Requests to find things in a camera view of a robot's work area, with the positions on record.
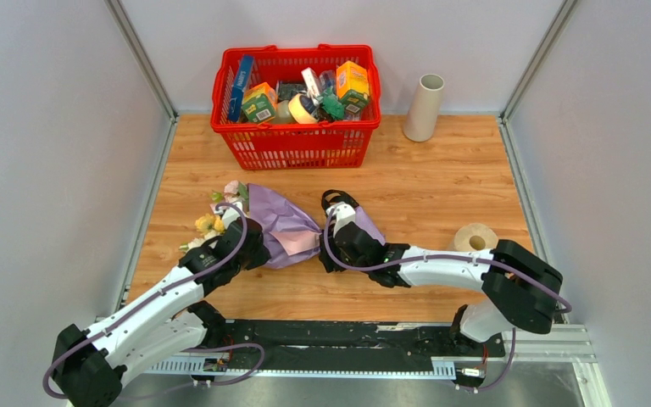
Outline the purple pink wrapping paper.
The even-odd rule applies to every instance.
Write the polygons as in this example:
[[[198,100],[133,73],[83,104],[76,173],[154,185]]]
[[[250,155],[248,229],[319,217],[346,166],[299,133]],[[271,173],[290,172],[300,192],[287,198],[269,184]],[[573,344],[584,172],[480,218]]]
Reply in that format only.
[[[249,214],[263,228],[270,251],[267,269],[283,269],[320,255],[322,229],[314,218],[278,192],[249,183]],[[359,205],[354,222],[373,238],[385,243],[385,236]]]

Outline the artificial flower bunch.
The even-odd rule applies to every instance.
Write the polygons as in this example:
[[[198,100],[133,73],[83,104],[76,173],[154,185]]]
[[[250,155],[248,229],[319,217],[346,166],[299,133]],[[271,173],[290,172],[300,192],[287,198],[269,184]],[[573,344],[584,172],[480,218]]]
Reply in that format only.
[[[224,186],[222,192],[212,191],[211,212],[196,219],[194,226],[198,236],[190,242],[183,243],[179,250],[186,253],[188,250],[199,247],[203,243],[219,237],[225,233],[226,227],[238,218],[236,211],[229,207],[219,207],[218,204],[228,203],[236,205],[245,215],[249,214],[248,185],[238,180],[230,181]]]

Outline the black printed ribbon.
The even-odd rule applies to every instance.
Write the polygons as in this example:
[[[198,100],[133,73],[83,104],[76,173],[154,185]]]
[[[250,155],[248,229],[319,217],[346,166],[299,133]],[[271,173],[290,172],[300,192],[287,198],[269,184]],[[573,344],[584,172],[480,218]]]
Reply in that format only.
[[[322,193],[320,205],[326,214],[329,208],[336,204],[347,204],[353,209],[359,207],[358,201],[343,190],[329,189]]]

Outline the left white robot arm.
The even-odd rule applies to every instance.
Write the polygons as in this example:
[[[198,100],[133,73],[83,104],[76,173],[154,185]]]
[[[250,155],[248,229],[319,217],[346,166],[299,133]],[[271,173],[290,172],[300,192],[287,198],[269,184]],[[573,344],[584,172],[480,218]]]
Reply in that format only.
[[[57,336],[43,385],[74,406],[109,406],[146,369],[189,348],[229,351],[225,318],[206,297],[270,257],[261,225],[236,218],[225,233],[183,255],[154,287],[115,314]]]

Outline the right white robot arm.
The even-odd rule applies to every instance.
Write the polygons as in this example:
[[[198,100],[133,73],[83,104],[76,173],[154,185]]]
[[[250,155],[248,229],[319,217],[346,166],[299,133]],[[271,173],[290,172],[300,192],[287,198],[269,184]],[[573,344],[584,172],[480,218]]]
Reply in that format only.
[[[381,243],[355,223],[328,226],[320,260],[329,272],[355,270],[393,287],[457,287],[485,295],[453,318],[452,348],[473,354],[501,332],[550,333],[554,318],[571,310],[560,296],[562,274],[520,244],[506,239],[471,252],[432,251],[407,243]]]

